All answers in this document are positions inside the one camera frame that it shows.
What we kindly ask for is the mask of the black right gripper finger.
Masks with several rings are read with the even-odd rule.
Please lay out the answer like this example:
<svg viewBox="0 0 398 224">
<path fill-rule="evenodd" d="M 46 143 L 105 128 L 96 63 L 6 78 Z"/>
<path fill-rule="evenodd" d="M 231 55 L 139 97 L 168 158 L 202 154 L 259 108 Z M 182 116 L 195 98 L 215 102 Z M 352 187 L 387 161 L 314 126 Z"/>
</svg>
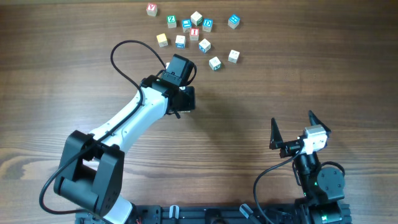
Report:
<svg viewBox="0 0 398 224">
<path fill-rule="evenodd" d="M 271 138 L 270 138 L 270 145 L 282 145 L 283 139 L 280 134 L 277 122 L 275 118 L 271 119 Z"/>
<path fill-rule="evenodd" d="M 331 134 L 331 129 L 329 127 L 327 127 L 322 121 L 320 121 L 316 117 L 316 115 L 313 113 L 312 110 L 308 111 L 308 118 L 309 118 L 309 122 L 312 126 L 321 125 L 327 134 Z"/>
</svg>

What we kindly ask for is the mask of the red letter I block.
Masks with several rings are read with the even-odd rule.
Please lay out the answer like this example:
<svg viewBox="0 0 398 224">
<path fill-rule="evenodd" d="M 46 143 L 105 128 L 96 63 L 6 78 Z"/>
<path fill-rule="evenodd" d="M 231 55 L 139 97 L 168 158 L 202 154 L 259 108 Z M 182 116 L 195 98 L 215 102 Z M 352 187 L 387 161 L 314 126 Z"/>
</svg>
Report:
<svg viewBox="0 0 398 224">
<path fill-rule="evenodd" d="M 192 40 L 192 41 L 199 40 L 199 29 L 197 29 L 197 28 L 190 29 L 190 40 Z"/>
</svg>

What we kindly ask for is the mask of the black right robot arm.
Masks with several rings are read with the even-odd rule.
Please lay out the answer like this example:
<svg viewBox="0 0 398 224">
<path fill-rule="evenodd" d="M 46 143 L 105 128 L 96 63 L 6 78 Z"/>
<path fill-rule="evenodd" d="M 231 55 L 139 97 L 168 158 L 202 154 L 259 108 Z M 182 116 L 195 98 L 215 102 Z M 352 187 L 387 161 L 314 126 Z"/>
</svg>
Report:
<svg viewBox="0 0 398 224">
<path fill-rule="evenodd" d="M 292 163 L 297 184 L 304 197 L 294 204 L 300 223 L 350 223 L 349 206 L 343 205 L 345 170 L 333 161 L 321 163 L 317 152 L 327 147 L 331 129 L 312 111 L 308 112 L 310 126 L 296 140 L 284 141 L 274 118 L 271 119 L 269 147 L 280 151 L 281 158 Z"/>
</svg>

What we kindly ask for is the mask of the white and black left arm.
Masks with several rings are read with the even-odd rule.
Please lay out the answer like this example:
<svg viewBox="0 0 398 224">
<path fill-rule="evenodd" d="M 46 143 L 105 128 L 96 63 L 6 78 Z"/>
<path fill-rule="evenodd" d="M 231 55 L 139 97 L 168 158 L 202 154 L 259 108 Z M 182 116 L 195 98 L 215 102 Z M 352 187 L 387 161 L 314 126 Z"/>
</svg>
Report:
<svg viewBox="0 0 398 224">
<path fill-rule="evenodd" d="M 107 123 L 67 137 L 53 191 L 107 223 L 133 223 L 137 208 L 120 195 L 125 155 L 157 120 L 194 107 L 194 87 L 149 76 Z"/>
</svg>

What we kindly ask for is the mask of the white block green side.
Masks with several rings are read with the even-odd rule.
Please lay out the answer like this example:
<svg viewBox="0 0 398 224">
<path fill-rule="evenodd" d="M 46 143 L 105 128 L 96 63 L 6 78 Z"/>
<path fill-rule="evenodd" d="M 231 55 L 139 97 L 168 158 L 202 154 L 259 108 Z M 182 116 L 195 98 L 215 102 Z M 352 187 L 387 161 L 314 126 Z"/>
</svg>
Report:
<svg viewBox="0 0 398 224">
<path fill-rule="evenodd" d="M 221 68 L 221 61 L 218 57 L 213 57 L 209 60 L 209 66 L 213 71 L 216 71 Z"/>
</svg>

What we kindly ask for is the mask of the white and blue block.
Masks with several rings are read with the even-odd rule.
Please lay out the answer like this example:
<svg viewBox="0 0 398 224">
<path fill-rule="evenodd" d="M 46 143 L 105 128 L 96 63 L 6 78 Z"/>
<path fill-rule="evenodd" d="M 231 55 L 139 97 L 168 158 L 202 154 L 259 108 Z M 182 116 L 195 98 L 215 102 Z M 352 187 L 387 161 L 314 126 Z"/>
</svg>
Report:
<svg viewBox="0 0 398 224">
<path fill-rule="evenodd" d="M 176 48 L 184 49 L 186 44 L 186 37 L 184 35 L 177 35 L 175 38 Z"/>
</svg>

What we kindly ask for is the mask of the white block blue sides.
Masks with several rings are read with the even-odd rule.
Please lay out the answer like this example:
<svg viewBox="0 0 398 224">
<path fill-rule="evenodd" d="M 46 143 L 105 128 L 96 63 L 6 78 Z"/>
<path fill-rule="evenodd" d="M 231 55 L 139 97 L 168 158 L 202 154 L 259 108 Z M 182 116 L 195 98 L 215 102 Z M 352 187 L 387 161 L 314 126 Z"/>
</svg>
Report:
<svg viewBox="0 0 398 224">
<path fill-rule="evenodd" d="M 203 39 L 199 44 L 198 44 L 198 46 L 199 46 L 199 49 L 205 54 L 205 53 L 207 53 L 207 51 L 209 51 L 210 49 L 211 49 L 211 43 L 208 41 L 208 40 L 206 40 L 206 39 Z"/>
</svg>

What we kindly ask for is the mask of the yellow top block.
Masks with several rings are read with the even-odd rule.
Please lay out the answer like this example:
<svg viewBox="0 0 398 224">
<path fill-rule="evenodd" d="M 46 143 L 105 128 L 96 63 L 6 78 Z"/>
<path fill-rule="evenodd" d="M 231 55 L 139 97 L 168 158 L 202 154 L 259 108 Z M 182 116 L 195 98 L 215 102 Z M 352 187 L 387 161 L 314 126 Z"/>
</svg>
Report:
<svg viewBox="0 0 398 224">
<path fill-rule="evenodd" d="M 168 39 L 165 34 L 159 34 L 156 36 L 159 47 L 165 47 L 168 46 Z"/>
</svg>

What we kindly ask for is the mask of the plain white wooden block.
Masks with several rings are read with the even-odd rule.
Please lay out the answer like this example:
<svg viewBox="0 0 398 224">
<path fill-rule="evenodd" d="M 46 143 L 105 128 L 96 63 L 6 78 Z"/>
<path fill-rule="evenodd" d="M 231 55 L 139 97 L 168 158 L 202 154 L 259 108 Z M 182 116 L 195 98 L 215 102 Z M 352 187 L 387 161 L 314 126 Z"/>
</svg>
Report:
<svg viewBox="0 0 398 224">
<path fill-rule="evenodd" d="M 237 63 L 239 59 L 239 54 L 240 52 L 236 50 L 231 50 L 229 55 L 228 55 L 228 61 L 232 63 Z"/>
</svg>

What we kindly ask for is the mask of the blue letter L block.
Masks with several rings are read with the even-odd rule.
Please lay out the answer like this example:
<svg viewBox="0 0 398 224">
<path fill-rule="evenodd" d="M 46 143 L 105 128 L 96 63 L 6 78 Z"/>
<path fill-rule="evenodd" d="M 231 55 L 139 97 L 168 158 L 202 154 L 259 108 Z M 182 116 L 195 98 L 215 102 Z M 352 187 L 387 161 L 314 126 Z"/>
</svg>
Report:
<svg viewBox="0 0 398 224">
<path fill-rule="evenodd" d="M 182 30 L 183 32 L 189 32 L 192 28 L 192 22 L 190 19 L 183 19 L 182 20 Z"/>
</svg>

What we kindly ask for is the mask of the blue letter D block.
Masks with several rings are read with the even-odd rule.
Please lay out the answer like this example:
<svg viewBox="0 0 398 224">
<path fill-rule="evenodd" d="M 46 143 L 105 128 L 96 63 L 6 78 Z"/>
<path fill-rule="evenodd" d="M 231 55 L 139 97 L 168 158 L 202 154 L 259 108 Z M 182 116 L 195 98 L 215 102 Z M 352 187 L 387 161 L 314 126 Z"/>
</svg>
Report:
<svg viewBox="0 0 398 224">
<path fill-rule="evenodd" d="M 202 28 L 204 32 L 211 32 L 213 27 L 213 20 L 209 18 L 205 18 L 203 20 Z"/>
</svg>

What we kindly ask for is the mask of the green letter Z block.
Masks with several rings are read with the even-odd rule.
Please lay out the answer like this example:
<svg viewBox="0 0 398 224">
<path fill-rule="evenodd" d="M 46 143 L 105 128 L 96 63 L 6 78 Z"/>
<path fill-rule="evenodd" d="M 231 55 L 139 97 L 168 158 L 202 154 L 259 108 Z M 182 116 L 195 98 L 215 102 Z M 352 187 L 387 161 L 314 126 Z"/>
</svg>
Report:
<svg viewBox="0 0 398 224">
<path fill-rule="evenodd" d="M 177 26 L 177 20 L 175 15 L 168 15 L 167 16 L 167 27 L 170 28 L 176 28 Z"/>
</svg>

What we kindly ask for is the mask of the plain white and green block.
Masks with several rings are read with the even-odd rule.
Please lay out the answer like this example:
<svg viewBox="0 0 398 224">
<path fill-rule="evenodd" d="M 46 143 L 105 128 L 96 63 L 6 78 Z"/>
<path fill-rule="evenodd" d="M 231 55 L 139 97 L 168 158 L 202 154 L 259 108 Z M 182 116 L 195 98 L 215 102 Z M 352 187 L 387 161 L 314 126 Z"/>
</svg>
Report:
<svg viewBox="0 0 398 224">
<path fill-rule="evenodd" d="M 201 22 L 203 21 L 203 16 L 198 11 L 195 11 L 191 15 L 190 19 L 191 19 L 192 24 L 194 24 L 195 26 L 199 26 L 201 24 Z"/>
</svg>

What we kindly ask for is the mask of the red letter Y block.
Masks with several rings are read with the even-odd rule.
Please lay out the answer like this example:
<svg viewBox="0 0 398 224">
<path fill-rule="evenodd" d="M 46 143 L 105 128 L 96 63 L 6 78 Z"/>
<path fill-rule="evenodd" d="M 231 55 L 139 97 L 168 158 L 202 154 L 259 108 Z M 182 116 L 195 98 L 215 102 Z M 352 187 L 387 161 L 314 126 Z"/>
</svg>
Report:
<svg viewBox="0 0 398 224">
<path fill-rule="evenodd" d="M 148 16 L 155 17 L 157 15 L 158 7 L 154 3 L 149 3 L 146 7 L 146 12 Z"/>
</svg>

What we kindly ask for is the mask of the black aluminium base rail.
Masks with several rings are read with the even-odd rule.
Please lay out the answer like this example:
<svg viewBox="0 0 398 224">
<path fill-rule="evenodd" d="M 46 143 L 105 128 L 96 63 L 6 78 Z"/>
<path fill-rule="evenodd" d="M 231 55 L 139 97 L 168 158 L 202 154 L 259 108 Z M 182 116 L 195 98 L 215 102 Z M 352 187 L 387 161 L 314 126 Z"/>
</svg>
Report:
<svg viewBox="0 0 398 224">
<path fill-rule="evenodd" d="M 352 223 L 348 204 L 338 208 L 306 208 L 293 204 L 269 205 L 264 208 L 269 220 L 258 209 L 250 207 L 161 207 L 159 205 L 137 206 L 138 217 L 134 223 L 152 224 L 211 224 L 211 223 Z"/>
</svg>

